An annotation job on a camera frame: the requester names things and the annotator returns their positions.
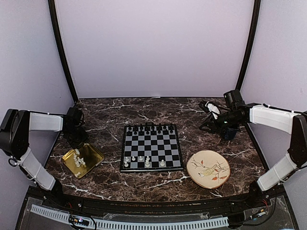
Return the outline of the gold square tray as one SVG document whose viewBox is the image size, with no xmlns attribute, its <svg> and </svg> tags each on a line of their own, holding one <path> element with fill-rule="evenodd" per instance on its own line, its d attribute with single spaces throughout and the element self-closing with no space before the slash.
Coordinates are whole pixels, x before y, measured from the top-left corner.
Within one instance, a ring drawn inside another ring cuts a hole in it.
<svg viewBox="0 0 307 230">
<path fill-rule="evenodd" d="M 105 156 L 97 148 L 91 144 L 85 143 L 78 149 L 71 149 L 63 157 L 62 160 L 66 167 L 77 178 L 81 179 L 90 170 L 98 166 Z"/>
</svg>

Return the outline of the black grey chessboard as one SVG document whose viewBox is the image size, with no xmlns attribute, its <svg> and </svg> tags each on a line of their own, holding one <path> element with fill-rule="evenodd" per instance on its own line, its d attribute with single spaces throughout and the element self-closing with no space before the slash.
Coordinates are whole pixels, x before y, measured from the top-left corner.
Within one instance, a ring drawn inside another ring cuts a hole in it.
<svg viewBox="0 0 307 230">
<path fill-rule="evenodd" d="M 122 153 L 120 172 L 168 172 L 184 169 L 177 126 L 175 124 L 145 123 L 127 125 L 123 129 Z M 150 167 L 145 167 L 146 157 L 149 156 Z M 128 167 L 124 166 L 125 157 L 129 157 Z"/>
</svg>

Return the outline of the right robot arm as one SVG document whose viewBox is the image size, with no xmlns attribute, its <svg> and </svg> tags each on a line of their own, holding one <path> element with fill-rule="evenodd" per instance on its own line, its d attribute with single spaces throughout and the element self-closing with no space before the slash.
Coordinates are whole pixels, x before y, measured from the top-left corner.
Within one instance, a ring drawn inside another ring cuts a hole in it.
<svg viewBox="0 0 307 230">
<path fill-rule="evenodd" d="M 307 114 L 277 108 L 267 104 L 246 104 L 239 90 L 224 94 L 226 106 L 201 101 L 199 107 L 208 114 L 199 129 L 233 140 L 240 124 L 255 124 L 274 128 L 291 136 L 286 155 L 256 182 L 256 189 L 245 196 L 245 204 L 255 208 L 263 201 L 263 193 L 279 182 L 285 182 L 307 163 Z"/>
</svg>

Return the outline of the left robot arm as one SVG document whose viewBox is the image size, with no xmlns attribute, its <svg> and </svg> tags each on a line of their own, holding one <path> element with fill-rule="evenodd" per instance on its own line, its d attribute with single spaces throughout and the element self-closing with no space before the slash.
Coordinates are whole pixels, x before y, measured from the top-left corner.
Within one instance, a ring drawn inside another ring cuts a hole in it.
<svg viewBox="0 0 307 230">
<path fill-rule="evenodd" d="M 66 114 L 9 109 L 0 125 L 0 149 L 9 156 L 9 164 L 19 167 L 27 179 L 51 192 L 48 199 L 57 209 L 65 208 L 68 199 L 61 193 L 59 180 L 32 153 L 30 133 L 61 132 L 72 149 L 78 149 L 88 140 L 83 124 L 83 112 L 71 107 Z"/>
</svg>

